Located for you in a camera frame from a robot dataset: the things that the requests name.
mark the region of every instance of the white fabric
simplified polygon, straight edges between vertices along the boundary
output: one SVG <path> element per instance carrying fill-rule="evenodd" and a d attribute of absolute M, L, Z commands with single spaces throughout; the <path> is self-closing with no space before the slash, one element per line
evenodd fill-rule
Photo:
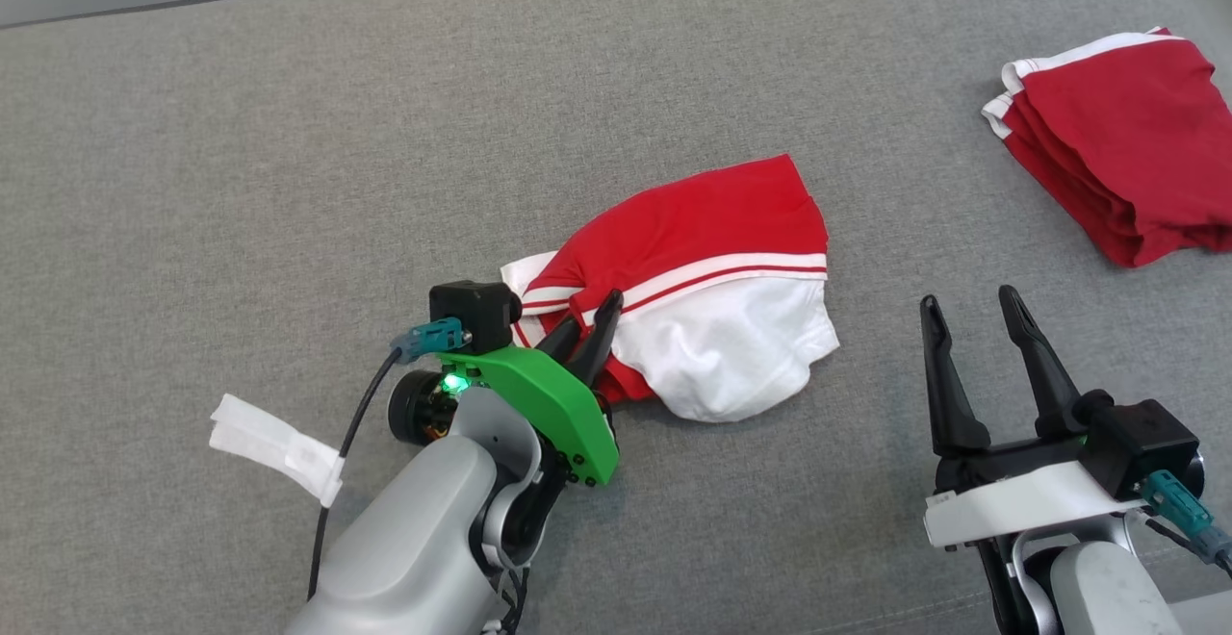
<path fill-rule="evenodd" d="M 525 296 L 553 255 L 510 263 L 500 276 Z M 802 390 L 809 364 L 839 345 L 825 312 L 827 272 L 817 271 L 825 263 L 824 254 L 754 253 L 664 272 L 625 292 L 612 355 L 681 418 L 721 423 L 761 413 Z M 748 266 L 776 269 L 723 271 Z M 663 293 L 676 286 L 685 289 Z M 583 319 L 594 323 L 594 311 Z M 515 340 L 533 346 L 543 335 L 538 317 L 524 309 Z"/>
<path fill-rule="evenodd" d="M 621 316 L 612 355 L 680 418 L 759 414 L 800 392 L 808 366 L 839 345 L 825 282 L 737 279 Z"/>
<path fill-rule="evenodd" d="M 540 253 L 537 255 L 531 255 L 529 258 L 522 258 L 519 261 L 513 261 L 500 268 L 500 280 L 505 282 L 506 286 L 513 289 L 520 298 L 526 298 L 526 289 L 530 286 L 531 281 L 543 271 L 547 263 L 552 261 L 556 256 L 556 250 L 549 253 Z M 533 311 L 527 312 L 524 307 L 522 319 L 514 329 L 514 340 L 519 346 L 533 346 L 538 344 L 543 337 L 547 334 L 543 332 L 543 324 L 536 317 Z"/>
<path fill-rule="evenodd" d="M 209 418 L 216 422 L 211 448 L 281 471 L 320 499 L 323 507 L 334 503 L 346 461 L 338 450 L 233 395 L 224 395 Z"/>
<path fill-rule="evenodd" d="M 1014 104 L 1014 97 L 1009 95 L 1009 91 L 994 100 L 984 104 L 984 107 L 979 110 L 979 115 L 988 120 L 988 125 L 992 126 L 994 134 L 999 139 L 1004 139 L 1014 133 L 1013 129 L 1005 125 L 1005 113 L 1009 112 L 1009 107 Z"/>

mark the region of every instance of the green led light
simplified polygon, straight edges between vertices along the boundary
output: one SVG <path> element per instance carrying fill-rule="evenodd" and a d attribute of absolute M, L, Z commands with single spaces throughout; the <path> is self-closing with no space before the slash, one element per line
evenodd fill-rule
<path fill-rule="evenodd" d="M 462 377 L 461 375 L 456 375 L 453 372 L 450 372 L 448 375 L 441 379 L 441 391 L 444 391 L 446 395 L 457 395 L 458 392 L 466 390 L 469 386 L 471 382 L 466 377 Z"/>

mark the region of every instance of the folded red shorts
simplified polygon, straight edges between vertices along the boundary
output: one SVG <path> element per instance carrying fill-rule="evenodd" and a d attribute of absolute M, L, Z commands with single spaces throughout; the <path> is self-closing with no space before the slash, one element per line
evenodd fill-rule
<path fill-rule="evenodd" d="M 522 297 L 515 340 L 563 316 L 585 326 L 614 289 L 625 307 L 600 390 L 659 397 L 695 420 L 782 402 L 838 346 L 824 305 L 825 224 L 786 154 L 647 190 L 556 253 L 501 269 Z"/>
<path fill-rule="evenodd" d="M 983 109 L 1014 157 L 1122 266 L 1232 249 L 1232 113 L 1165 30 L 1014 60 Z"/>

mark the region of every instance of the white stripe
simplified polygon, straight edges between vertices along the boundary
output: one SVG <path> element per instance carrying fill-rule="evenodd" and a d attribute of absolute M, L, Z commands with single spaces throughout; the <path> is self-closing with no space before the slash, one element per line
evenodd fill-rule
<path fill-rule="evenodd" d="M 1005 113 L 1009 112 L 1009 107 L 1013 102 L 1014 100 L 1010 97 L 1009 91 L 1007 91 L 1003 95 L 997 96 L 994 100 L 984 104 L 984 107 L 979 110 L 979 115 L 988 120 L 988 125 L 993 127 L 994 134 L 1002 139 L 1013 133 L 1009 126 L 1005 125 L 1004 120 Z"/>
<path fill-rule="evenodd" d="M 531 289 L 522 296 L 522 314 L 543 314 L 562 311 L 569 307 L 569 296 L 573 296 L 578 291 L 582 291 L 580 286 L 543 286 L 541 289 Z M 540 302 L 546 305 L 526 307 L 526 303 Z"/>
<path fill-rule="evenodd" d="M 1163 33 L 1114 33 L 1111 36 L 1092 41 L 1085 46 L 1078 46 L 1077 48 L 1071 48 L 1063 53 L 1057 53 L 1051 58 L 1027 58 L 1005 63 L 1005 67 L 1002 69 L 1002 81 L 1005 84 L 1005 89 L 1008 89 L 1010 96 L 1013 96 L 1024 89 L 1023 79 L 1031 73 L 1044 73 L 1045 70 L 1066 64 L 1074 64 L 1078 60 L 1084 60 L 1092 55 L 1098 55 L 1117 48 L 1142 46 L 1145 43 L 1157 43 L 1158 41 L 1184 41 L 1184 38 L 1180 36 L 1167 36 Z"/>
<path fill-rule="evenodd" d="M 796 256 L 813 256 L 813 255 L 796 255 Z M 753 263 L 753 264 L 770 264 L 770 263 Z M 696 276 L 708 275 L 708 274 L 711 274 L 713 271 L 718 271 L 718 270 L 701 271 L 701 272 L 697 272 L 695 275 L 689 276 L 685 280 L 676 281 L 675 284 L 673 284 L 673 285 L 670 285 L 670 286 L 668 286 L 665 289 L 659 289 L 657 291 L 650 291 L 650 292 L 642 292 L 641 291 L 642 286 L 646 286 L 647 284 L 650 284 L 650 282 L 657 282 L 659 280 L 659 277 L 652 279 L 647 284 L 641 284 L 641 285 L 638 285 L 638 286 L 636 286 L 636 287 L 633 287 L 633 289 L 631 289 L 628 291 L 626 291 L 625 292 L 625 305 L 626 306 L 634 306 L 633 309 L 638 309 L 638 308 L 643 308 L 643 307 L 649 307 L 649 306 L 659 306 L 664 301 L 676 300 L 676 298 L 687 296 L 689 293 L 692 293 L 695 291 L 701 291 L 702 289 L 708 289 L 711 286 L 717 286 L 719 284 L 726 284 L 728 281 L 737 281 L 737 280 L 740 280 L 740 279 L 758 279 L 758 277 L 765 277 L 765 276 L 774 276 L 774 277 L 781 277 L 781 279 L 803 279 L 803 280 L 812 280 L 812 281 L 825 281 L 828 279 L 828 276 L 829 276 L 828 272 L 825 272 L 825 271 L 806 271 L 803 269 L 796 270 L 796 271 L 792 271 L 792 270 L 781 270 L 781 269 L 749 269 L 749 270 L 744 270 L 744 271 L 731 271 L 731 272 L 727 272 L 727 274 L 721 274 L 718 276 L 712 276 L 712 277 L 706 279 L 703 281 L 697 281 L 696 284 L 690 284 L 687 286 L 683 286 L 681 289 L 679 289 L 676 291 L 670 291 L 670 292 L 664 293 L 663 296 L 660 296 L 660 297 L 658 297 L 658 298 L 655 298 L 653 301 L 642 303 L 642 301 L 644 301 L 646 298 L 649 298 L 650 296 L 654 296 L 655 293 L 659 293 L 662 291 L 668 291 L 668 290 L 673 289 L 673 286 L 676 286 L 679 284 L 684 284 L 685 281 L 687 281 L 690 279 L 696 279 Z M 664 274 L 662 276 L 668 276 L 669 274 L 671 274 L 671 272 Z M 637 300 L 631 300 L 630 296 L 642 296 L 642 297 L 637 298 Z M 595 312 L 596 311 L 586 311 L 586 312 L 582 313 L 582 323 L 585 323 L 586 327 L 593 326 L 595 323 Z M 630 309 L 625 308 L 623 312 L 630 312 Z"/>
<path fill-rule="evenodd" d="M 547 332 L 543 329 L 543 323 L 536 316 L 524 316 L 519 321 L 517 327 L 521 328 L 521 333 L 526 335 L 526 340 L 519 335 L 517 330 L 514 332 L 514 339 L 522 346 L 533 346 L 547 337 Z"/>
<path fill-rule="evenodd" d="M 689 263 L 674 270 L 665 271 L 650 280 L 643 281 L 633 289 L 625 291 L 625 305 L 633 306 L 655 293 L 686 284 L 699 276 L 706 276 L 716 271 L 738 269 L 742 266 L 775 265 L 801 269 L 825 269 L 825 253 L 813 253 L 811 255 L 792 255 L 786 253 L 734 253 L 731 255 L 718 255 L 705 260 Z M 791 276 L 798 272 L 791 270 L 769 270 L 759 276 Z"/>
<path fill-rule="evenodd" d="M 500 280 L 508 284 L 509 287 L 514 290 L 514 293 L 521 296 L 526 292 L 531 281 L 535 281 L 535 277 L 543 272 L 543 268 L 546 268 L 554 256 L 556 250 L 552 250 L 551 253 L 540 253 L 537 255 L 511 261 L 500 268 Z"/>

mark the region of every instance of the gray cushion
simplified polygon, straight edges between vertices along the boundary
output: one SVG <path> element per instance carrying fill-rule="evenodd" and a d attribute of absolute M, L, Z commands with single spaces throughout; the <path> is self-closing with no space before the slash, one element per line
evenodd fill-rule
<path fill-rule="evenodd" d="M 1034 419 L 1011 282 L 1079 387 L 1232 455 L 1232 258 L 1112 268 L 978 113 L 1007 59 L 1154 25 L 1205 44 L 1186 0 L 224 0 L 4 31 L 0 630 L 277 631 L 314 503 L 207 448 L 224 392 L 338 444 L 432 284 L 788 152 L 843 346 L 739 424 L 621 408 L 617 480 L 564 494 L 524 633 L 992 631 L 976 555 L 922 523 L 922 295 L 994 439 Z M 330 538 L 413 455 L 382 412 Z M 1207 497 L 1230 517 L 1232 473 Z M 1172 598 L 1226 587 L 1140 549 Z"/>

